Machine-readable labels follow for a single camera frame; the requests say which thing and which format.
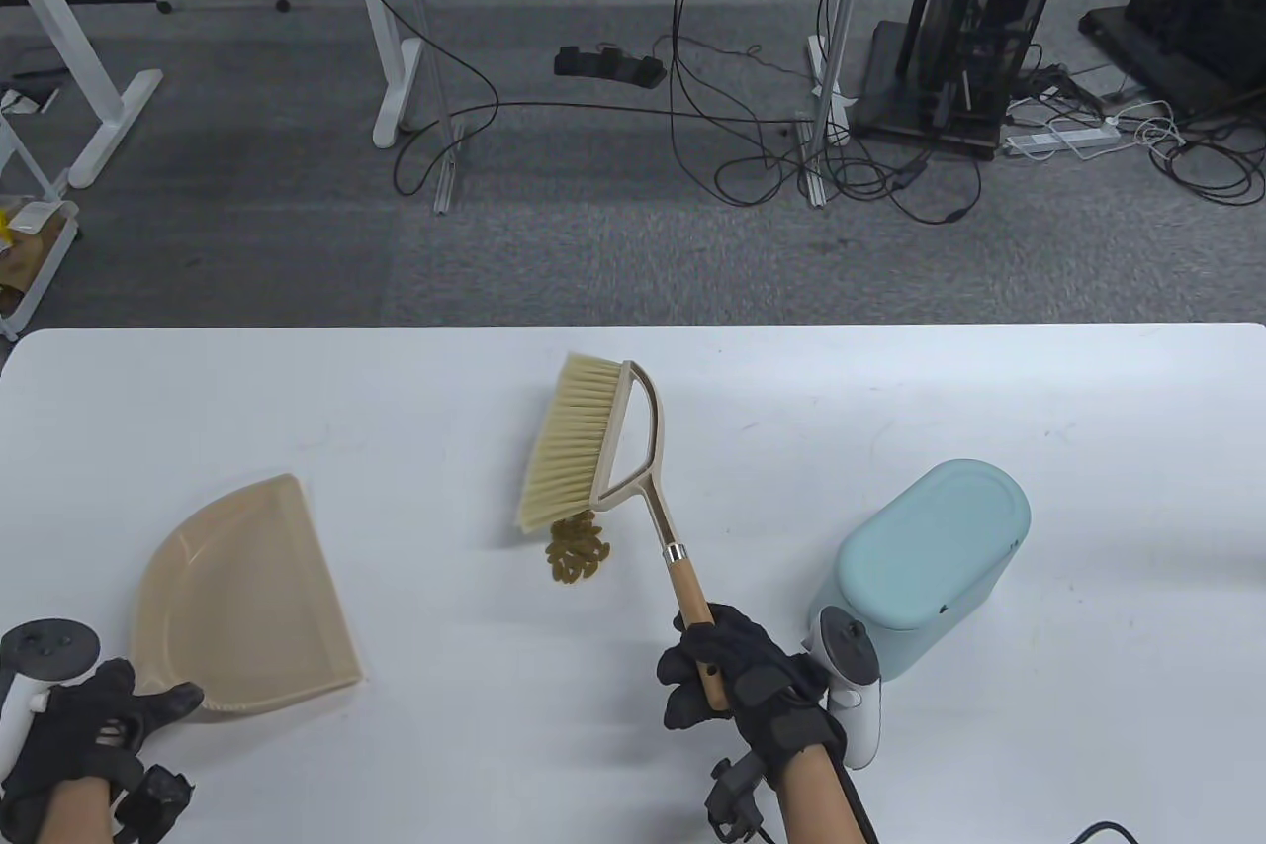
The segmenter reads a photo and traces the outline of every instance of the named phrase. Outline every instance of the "gray carpet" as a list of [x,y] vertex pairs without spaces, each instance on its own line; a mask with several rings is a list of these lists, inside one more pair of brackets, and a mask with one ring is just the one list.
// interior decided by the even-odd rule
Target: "gray carpet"
[[[663,106],[665,89],[556,80],[551,61],[562,43],[646,52],[668,27],[670,1],[433,0],[433,25],[503,97]],[[901,18],[909,1],[860,1],[846,87],[874,23]],[[1124,1],[1051,0],[1038,34],[1046,61],[1103,62],[1077,18]],[[763,57],[803,71],[815,3],[689,0],[684,30],[725,48],[760,43]],[[105,175],[77,194],[86,237],[41,328],[1261,320],[1266,309],[1266,206],[1204,205],[1141,151],[1090,164],[991,162],[976,210],[928,229],[889,202],[837,199],[812,211],[791,183],[768,205],[733,210],[682,175],[657,116],[506,110],[463,152],[456,206],[437,219],[429,191],[394,194],[394,152],[371,147],[382,80],[360,0],[304,0],[285,16],[80,15],[115,78],[158,66],[166,80]],[[0,22],[5,48],[39,38],[28,11]],[[761,115],[806,101],[804,80],[687,57]],[[448,70],[453,101],[484,101],[458,72]],[[91,121],[68,90],[18,128],[61,167]],[[706,178],[749,153],[698,121],[679,133]],[[420,170],[406,161],[406,176]],[[758,183],[751,166],[733,178],[736,191]],[[974,189],[971,166],[936,161],[905,201],[942,215]]]

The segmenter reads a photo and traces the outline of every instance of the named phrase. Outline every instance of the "container lid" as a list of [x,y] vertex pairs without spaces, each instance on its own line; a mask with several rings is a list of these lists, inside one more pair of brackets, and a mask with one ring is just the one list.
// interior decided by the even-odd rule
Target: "container lid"
[[1028,500],[1008,473],[984,461],[944,461],[848,535],[836,566],[839,590],[863,619],[918,630],[1028,528]]

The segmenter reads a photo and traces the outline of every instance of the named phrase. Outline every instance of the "wooden handle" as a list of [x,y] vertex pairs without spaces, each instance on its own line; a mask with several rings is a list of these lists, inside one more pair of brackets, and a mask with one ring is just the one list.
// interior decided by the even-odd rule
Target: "wooden handle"
[[[704,596],[695,576],[694,564],[690,561],[675,561],[668,564],[668,577],[672,578],[672,591],[677,595],[677,605],[681,607],[681,619],[686,626],[695,624],[710,624],[713,621],[711,610],[708,609],[708,597]],[[725,698],[725,687],[720,682],[720,673],[714,666],[699,664],[699,677],[704,683],[704,695],[708,704],[715,712],[724,712],[729,709],[729,700]]]

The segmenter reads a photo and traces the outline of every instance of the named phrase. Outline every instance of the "black glove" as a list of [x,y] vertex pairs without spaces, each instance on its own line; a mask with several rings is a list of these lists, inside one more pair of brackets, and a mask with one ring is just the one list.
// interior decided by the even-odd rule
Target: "black glove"
[[190,715],[203,691],[190,682],[152,696],[133,696],[135,672],[127,659],[108,659],[77,686],[53,686],[34,717],[9,777],[0,783],[0,834],[24,840],[38,834],[53,786],[75,778],[106,778],[110,800],[141,783],[141,745],[154,731]]
[[[734,607],[710,607],[715,625],[684,629],[680,615],[672,621],[684,630],[681,644],[665,650],[656,668],[660,682],[677,685],[663,710],[665,726],[689,729],[708,719],[733,716],[739,735],[765,763],[774,787],[787,762],[813,745],[824,745],[839,763],[847,738],[819,705],[827,691],[827,672],[804,653],[789,657]],[[729,697],[728,711],[715,712],[708,704],[698,663],[719,668]]]

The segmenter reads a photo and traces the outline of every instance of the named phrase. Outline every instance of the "beige dustpan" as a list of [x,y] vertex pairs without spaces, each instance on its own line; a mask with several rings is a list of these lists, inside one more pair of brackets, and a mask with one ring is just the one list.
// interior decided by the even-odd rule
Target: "beige dustpan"
[[137,691],[191,681],[203,707],[248,715],[362,678],[294,476],[242,487],[149,559],[132,625]]

